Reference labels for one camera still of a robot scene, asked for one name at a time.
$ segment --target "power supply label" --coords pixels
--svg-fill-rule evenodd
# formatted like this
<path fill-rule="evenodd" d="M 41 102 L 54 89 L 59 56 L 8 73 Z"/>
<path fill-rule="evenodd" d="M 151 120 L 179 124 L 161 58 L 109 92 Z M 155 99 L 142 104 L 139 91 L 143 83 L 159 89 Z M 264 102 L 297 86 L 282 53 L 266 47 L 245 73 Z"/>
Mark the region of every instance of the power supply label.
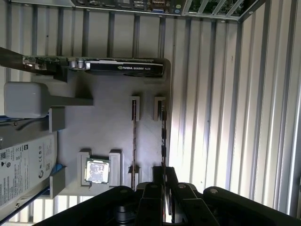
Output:
<path fill-rule="evenodd" d="M 54 135 L 0 150 L 0 207 L 48 178 L 54 165 Z"/>

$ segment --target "capacitor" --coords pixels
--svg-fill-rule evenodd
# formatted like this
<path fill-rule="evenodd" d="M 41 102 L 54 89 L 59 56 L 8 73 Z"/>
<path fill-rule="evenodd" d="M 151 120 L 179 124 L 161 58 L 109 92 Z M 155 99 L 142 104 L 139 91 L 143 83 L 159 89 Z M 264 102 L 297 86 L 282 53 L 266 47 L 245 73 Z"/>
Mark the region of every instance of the capacitor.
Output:
<path fill-rule="evenodd" d="M 85 62 L 84 62 L 84 60 L 83 59 L 79 59 L 78 60 L 78 68 L 79 69 L 84 69 L 85 68 Z"/>

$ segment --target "metal grille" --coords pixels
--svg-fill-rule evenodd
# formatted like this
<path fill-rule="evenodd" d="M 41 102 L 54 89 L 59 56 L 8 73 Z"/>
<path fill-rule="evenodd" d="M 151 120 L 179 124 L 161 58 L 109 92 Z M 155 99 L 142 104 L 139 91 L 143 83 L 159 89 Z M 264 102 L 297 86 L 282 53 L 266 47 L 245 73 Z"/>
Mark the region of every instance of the metal grille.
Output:
<path fill-rule="evenodd" d="M 19 213 L 14 215 L 5 226 L 26 225 L 31 226 L 41 222 L 54 214 L 62 212 L 72 206 L 84 202 L 92 196 L 59 195 L 52 199 L 36 199 Z"/>
<path fill-rule="evenodd" d="M 0 1 L 0 21 L 0 45 L 24 54 L 169 59 L 167 160 L 179 180 L 200 191 L 224 187 L 295 215 L 291 200 L 297 200 L 301 170 L 297 1 L 267 1 L 243 24 Z M 42 79 L 0 70 L 6 75 L 1 84 Z"/>

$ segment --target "barcode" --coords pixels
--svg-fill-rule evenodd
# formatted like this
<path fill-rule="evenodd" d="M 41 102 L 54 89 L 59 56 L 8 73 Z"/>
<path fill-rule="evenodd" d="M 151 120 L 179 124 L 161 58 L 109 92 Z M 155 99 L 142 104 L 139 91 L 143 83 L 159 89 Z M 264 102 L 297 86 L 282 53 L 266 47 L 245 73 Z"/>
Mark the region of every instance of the barcode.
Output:
<path fill-rule="evenodd" d="M 46 164 L 46 171 L 50 170 L 50 163 Z"/>
<path fill-rule="evenodd" d="M 5 159 L 5 158 L 6 158 L 5 152 L 2 152 L 2 153 L 1 153 L 1 160 Z"/>

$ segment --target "motherboard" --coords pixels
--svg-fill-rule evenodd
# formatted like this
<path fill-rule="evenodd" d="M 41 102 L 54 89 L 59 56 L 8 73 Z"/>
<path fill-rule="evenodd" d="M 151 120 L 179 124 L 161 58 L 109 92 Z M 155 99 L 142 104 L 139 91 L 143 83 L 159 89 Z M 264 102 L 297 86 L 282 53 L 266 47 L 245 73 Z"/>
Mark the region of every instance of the motherboard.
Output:
<path fill-rule="evenodd" d="M 76 7 L 102 8 L 153 14 L 182 13 L 183 0 L 73 0 Z"/>

